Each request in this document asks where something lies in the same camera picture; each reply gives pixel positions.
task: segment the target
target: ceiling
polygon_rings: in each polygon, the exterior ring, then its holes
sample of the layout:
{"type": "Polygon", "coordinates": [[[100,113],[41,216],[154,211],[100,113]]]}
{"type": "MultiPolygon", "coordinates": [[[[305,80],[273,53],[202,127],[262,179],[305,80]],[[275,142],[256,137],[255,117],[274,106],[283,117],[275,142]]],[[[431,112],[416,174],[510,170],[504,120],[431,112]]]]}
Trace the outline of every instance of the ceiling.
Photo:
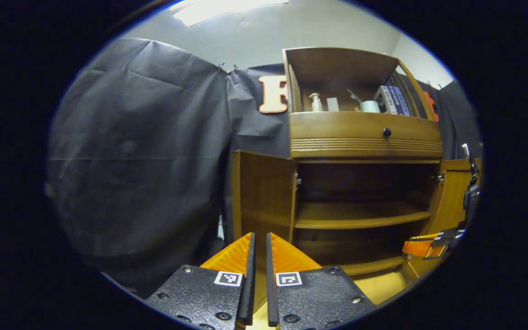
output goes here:
{"type": "Polygon", "coordinates": [[[392,54],[400,32],[341,0],[289,0],[224,13],[187,27],[164,9],[121,38],[172,44],[213,64],[240,68],[281,63],[281,49],[325,46],[392,54]]]}

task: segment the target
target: soap dispenser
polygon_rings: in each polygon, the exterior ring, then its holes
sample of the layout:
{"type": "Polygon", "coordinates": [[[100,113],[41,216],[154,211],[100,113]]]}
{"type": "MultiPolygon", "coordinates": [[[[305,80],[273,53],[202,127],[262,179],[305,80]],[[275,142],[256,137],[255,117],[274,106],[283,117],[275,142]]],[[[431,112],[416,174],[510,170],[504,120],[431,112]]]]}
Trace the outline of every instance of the soap dispenser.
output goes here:
{"type": "Polygon", "coordinates": [[[309,97],[313,99],[313,103],[312,103],[313,111],[323,111],[323,106],[321,105],[321,99],[319,98],[319,93],[310,94],[309,97]]]}

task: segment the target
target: drawer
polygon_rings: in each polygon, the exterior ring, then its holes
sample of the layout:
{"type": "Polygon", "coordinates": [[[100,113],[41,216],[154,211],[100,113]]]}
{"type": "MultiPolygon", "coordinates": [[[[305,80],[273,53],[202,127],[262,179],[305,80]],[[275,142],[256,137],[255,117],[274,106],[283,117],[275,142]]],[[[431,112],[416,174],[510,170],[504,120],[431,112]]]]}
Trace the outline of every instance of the drawer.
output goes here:
{"type": "Polygon", "coordinates": [[[439,125],[428,119],[354,111],[307,111],[290,118],[293,158],[443,156],[439,125]]]}

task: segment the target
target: open cabinet door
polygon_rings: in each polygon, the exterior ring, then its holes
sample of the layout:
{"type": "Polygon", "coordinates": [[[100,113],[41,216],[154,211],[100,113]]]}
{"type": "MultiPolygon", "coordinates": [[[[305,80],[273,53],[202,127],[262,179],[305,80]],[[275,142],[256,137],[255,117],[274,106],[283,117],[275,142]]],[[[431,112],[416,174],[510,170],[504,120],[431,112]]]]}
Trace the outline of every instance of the open cabinet door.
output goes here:
{"type": "Polygon", "coordinates": [[[254,311],[266,299],[266,233],[291,242],[296,162],[238,150],[232,154],[233,240],[255,232],[254,311]]]}
{"type": "MultiPolygon", "coordinates": [[[[475,159],[480,173],[482,173],[482,159],[475,159]]],[[[464,220],[466,211],[463,209],[463,195],[469,186],[472,175],[470,163],[467,159],[443,160],[440,162],[439,175],[443,175],[443,182],[438,183],[431,201],[429,212],[431,219],[424,227],[421,235],[436,234],[442,230],[455,228],[464,220]]],[[[478,185],[482,186],[482,177],[478,176],[478,185]]],[[[422,276],[434,269],[442,259],[423,260],[414,257],[408,265],[416,277],[422,276]]]]}

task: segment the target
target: white wall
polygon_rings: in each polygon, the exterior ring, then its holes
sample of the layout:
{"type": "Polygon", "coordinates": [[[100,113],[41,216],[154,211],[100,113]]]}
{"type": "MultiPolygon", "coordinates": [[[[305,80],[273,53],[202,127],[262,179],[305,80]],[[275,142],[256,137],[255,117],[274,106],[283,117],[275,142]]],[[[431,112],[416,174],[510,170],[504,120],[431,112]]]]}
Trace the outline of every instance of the white wall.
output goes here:
{"type": "Polygon", "coordinates": [[[446,87],[454,79],[439,59],[404,33],[400,34],[391,56],[399,58],[415,79],[429,82],[434,88],[446,87]]]}
{"type": "Polygon", "coordinates": [[[282,48],[325,46],[390,54],[400,32],[340,0],[289,0],[230,12],[185,26],[168,10],[157,13],[122,38],[172,44],[224,69],[282,63],[282,48]]]}

